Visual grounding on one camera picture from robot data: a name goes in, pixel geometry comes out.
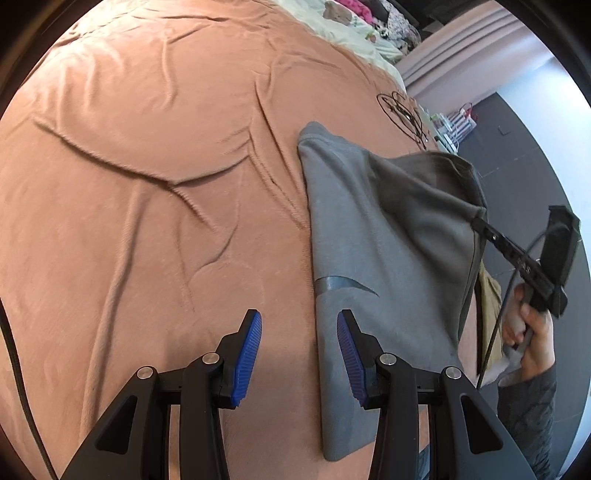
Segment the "right forearm grey sleeve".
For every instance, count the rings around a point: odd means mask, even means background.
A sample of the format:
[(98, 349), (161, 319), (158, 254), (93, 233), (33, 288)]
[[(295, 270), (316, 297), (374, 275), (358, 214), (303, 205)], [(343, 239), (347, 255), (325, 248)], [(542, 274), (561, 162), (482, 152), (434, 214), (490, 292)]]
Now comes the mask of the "right forearm grey sleeve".
[(498, 417), (537, 479), (556, 478), (550, 458), (556, 391), (556, 366), (529, 380), (515, 371), (498, 384)]

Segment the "right hand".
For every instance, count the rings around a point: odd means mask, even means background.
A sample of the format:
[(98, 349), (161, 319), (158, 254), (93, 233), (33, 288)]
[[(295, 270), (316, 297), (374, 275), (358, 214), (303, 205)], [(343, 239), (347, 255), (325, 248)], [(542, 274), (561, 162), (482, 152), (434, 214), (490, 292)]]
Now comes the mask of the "right hand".
[(519, 347), (530, 333), (520, 367), (510, 373), (506, 384), (529, 381), (545, 373), (556, 362), (554, 324), (549, 312), (539, 312), (526, 302), (527, 285), (519, 284), (513, 290), (502, 321), (502, 338), (510, 347)]

